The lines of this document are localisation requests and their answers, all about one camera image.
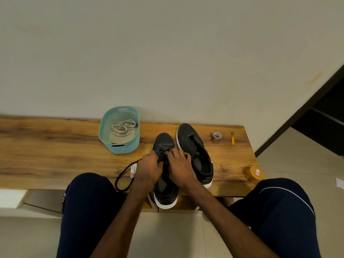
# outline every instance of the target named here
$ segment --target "white shoelace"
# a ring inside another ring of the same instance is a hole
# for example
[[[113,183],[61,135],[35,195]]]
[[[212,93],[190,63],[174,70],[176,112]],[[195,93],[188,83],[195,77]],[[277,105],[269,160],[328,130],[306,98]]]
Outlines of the white shoelace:
[[[111,130],[114,132],[114,135],[118,137],[125,137],[130,133],[130,130],[133,130],[137,126],[137,123],[132,119],[122,121],[120,124],[115,123],[111,125]]]

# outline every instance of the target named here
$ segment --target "blue plastic basket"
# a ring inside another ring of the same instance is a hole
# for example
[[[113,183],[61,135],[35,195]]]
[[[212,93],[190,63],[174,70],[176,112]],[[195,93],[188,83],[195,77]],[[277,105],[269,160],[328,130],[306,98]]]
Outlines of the blue plastic basket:
[[[124,120],[132,119],[138,123],[137,134],[129,142],[123,144],[111,144],[109,135],[112,133],[111,125]],[[108,110],[101,119],[99,127],[99,138],[104,145],[114,154],[127,154],[133,152],[140,142],[140,119],[139,112],[135,108],[122,106]]]

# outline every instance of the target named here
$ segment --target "person's left hand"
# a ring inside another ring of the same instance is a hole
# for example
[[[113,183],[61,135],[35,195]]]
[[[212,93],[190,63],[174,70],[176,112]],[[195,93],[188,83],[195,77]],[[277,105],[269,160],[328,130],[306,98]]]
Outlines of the person's left hand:
[[[133,185],[147,188],[147,193],[153,189],[154,184],[162,174],[163,162],[158,164],[158,159],[159,157],[153,150],[149,154],[143,156],[143,158],[137,163]]]

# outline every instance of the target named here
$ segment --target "shoe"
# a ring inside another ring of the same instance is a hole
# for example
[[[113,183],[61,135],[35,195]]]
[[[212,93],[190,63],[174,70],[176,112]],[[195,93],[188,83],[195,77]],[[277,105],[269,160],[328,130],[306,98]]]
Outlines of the shoe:
[[[164,155],[166,151],[170,151],[174,147],[173,138],[167,133],[159,134],[152,147],[152,150],[154,150],[159,157],[157,162],[164,162],[161,177],[155,183],[153,189],[155,203],[162,209],[174,207],[178,199],[178,187],[170,180],[168,159],[167,156]]]
[[[198,181],[205,188],[209,188],[213,182],[213,162],[196,130],[191,125],[183,123],[177,130],[176,139],[179,149],[191,155],[192,168]]]

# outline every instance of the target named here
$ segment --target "dark blue pants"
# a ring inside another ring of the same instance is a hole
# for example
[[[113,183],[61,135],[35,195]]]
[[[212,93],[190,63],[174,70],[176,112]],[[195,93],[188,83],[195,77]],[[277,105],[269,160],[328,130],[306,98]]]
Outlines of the dark blue pants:
[[[124,199],[105,177],[77,176],[66,190],[57,258],[89,257]],[[320,257],[314,209],[296,182],[264,180],[229,210],[281,258]]]

